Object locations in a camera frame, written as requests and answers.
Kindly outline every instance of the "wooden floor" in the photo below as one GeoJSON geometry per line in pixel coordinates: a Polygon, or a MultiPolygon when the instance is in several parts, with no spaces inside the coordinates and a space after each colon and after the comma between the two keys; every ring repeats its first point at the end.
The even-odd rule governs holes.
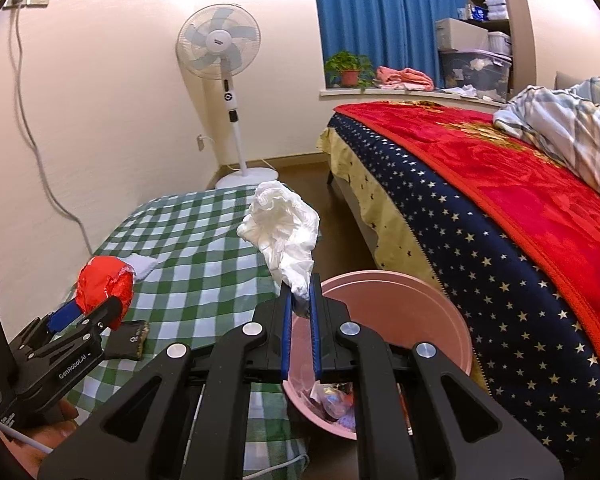
{"type": "MultiPolygon", "coordinates": [[[[326,184],[326,162],[281,168],[279,173],[280,181],[320,215],[322,237],[314,250],[314,271],[322,280],[376,268],[347,203],[337,189],[326,184]]],[[[357,480],[355,441],[333,436],[311,423],[307,424],[307,431],[311,462],[302,480],[357,480]]]]}

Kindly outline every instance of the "blue curtain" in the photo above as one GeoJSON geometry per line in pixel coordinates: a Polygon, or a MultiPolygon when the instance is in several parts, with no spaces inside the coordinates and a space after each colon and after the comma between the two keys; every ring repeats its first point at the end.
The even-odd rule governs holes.
{"type": "Polygon", "coordinates": [[[442,86],[435,21],[466,0],[317,0],[322,54],[366,54],[374,67],[415,68],[442,86]]]}

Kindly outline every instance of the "human hand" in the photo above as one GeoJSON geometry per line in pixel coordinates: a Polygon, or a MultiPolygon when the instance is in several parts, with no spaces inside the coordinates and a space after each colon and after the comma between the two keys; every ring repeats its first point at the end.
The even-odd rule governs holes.
{"type": "MultiPolygon", "coordinates": [[[[51,426],[42,426],[41,428],[23,431],[28,437],[31,437],[33,440],[40,444],[44,444],[51,449],[59,446],[60,443],[69,437],[77,427],[74,418],[78,416],[78,410],[76,410],[66,399],[61,399],[58,404],[64,421],[51,426]]],[[[23,466],[33,478],[37,478],[38,469],[40,469],[40,464],[46,457],[46,454],[17,440],[9,441],[2,432],[0,432],[0,438],[15,459],[20,462],[20,465],[23,466]]]]}

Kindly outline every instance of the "plaid blanket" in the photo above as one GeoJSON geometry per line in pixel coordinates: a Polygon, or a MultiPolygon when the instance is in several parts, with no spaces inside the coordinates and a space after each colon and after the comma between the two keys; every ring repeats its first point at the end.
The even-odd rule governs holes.
{"type": "Polygon", "coordinates": [[[494,113],[493,124],[600,193],[600,77],[566,90],[528,86],[494,113]]]}
{"type": "MultiPolygon", "coordinates": [[[[158,258],[158,266],[134,285],[125,320],[144,319],[150,332],[140,362],[109,360],[97,366],[68,398],[92,412],[156,354],[179,341],[192,348],[215,342],[251,320],[254,308],[275,296],[263,256],[238,238],[254,187],[214,190],[158,198],[140,206],[96,252],[158,258]]],[[[106,334],[103,333],[103,344],[106,334]]],[[[278,384],[251,387],[244,473],[287,462],[306,452],[287,413],[278,384]]],[[[263,479],[297,479],[306,465],[292,466],[263,479]]]]}

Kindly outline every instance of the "crumpled red plastic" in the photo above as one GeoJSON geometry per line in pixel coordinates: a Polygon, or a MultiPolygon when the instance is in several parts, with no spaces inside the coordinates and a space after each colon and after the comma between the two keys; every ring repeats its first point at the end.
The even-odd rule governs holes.
{"type": "Polygon", "coordinates": [[[109,326],[117,330],[129,310],[133,286],[131,266],[114,256],[94,256],[80,271],[75,302],[84,314],[89,314],[107,298],[115,296],[122,302],[122,313],[109,326]]]}

